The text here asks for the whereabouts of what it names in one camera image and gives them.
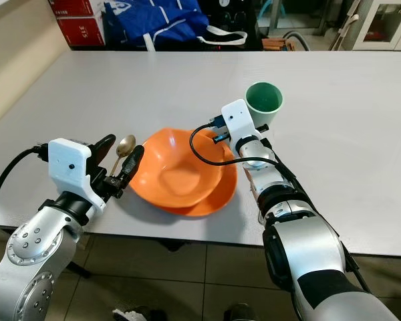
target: white table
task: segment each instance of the white table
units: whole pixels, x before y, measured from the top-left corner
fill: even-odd
[[[0,173],[23,149],[57,137],[142,142],[163,127],[195,128],[259,80],[285,95],[266,136],[349,250],[401,255],[401,53],[68,52],[0,121]],[[115,160],[113,147],[102,165]],[[129,189],[86,230],[262,245],[240,167],[238,175],[233,200],[211,216],[171,215]],[[47,164],[25,159],[0,192],[0,227],[56,197]]]

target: green mug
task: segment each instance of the green mug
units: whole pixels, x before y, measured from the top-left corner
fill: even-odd
[[[245,92],[245,102],[255,127],[270,124],[283,105],[281,91],[269,82],[256,82]]]

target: storage box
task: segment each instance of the storage box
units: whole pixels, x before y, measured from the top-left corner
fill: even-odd
[[[104,7],[104,0],[49,0],[56,17],[95,15]]]
[[[105,44],[101,11],[91,17],[59,17],[57,22],[70,47]]]

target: orange plate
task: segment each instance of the orange plate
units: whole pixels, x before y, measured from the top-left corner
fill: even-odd
[[[210,130],[203,130],[201,134],[207,137],[214,137],[216,134]],[[223,142],[217,144],[221,145],[225,151],[225,161],[233,159],[233,153],[230,148]],[[214,189],[214,191],[206,198],[197,203],[195,206],[186,208],[171,208],[161,207],[164,211],[172,214],[185,215],[185,216],[206,216],[210,215],[226,206],[236,191],[236,185],[238,181],[236,164],[223,166],[223,176],[221,177],[220,183]]]
[[[223,169],[199,160],[191,151],[191,131],[164,128],[144,144],[144,156],[130,186],[140,197],[157,206],[190,207],[211,194]],[[224,150],[203,136],[196,135],[194,147],[201,155],[221,162]]]

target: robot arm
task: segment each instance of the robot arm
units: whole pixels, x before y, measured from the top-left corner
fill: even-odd
[[[44,320],[55,283],[72,260],[83,226],[119,198],[138,170],[144,148],[136,146],[117,177],[99,167],[115,141],[108,135],[94,145],[59,138],[42,145],[39,157],[61,195],[47,200],[7,242],[0,262],[0,320]]]
[[[228,133],[215,141],[230,138],[238,157],[272,161],[248,160],[243,168],[265,226],[263,241],[271,279],[291,292],[299,319],[397,320],[379,299],[348,281],[345,249],[337,233],[255,129],[245,102],[237,100],[221,112],[223,119],[219,116],[213,123],[225,125]]]

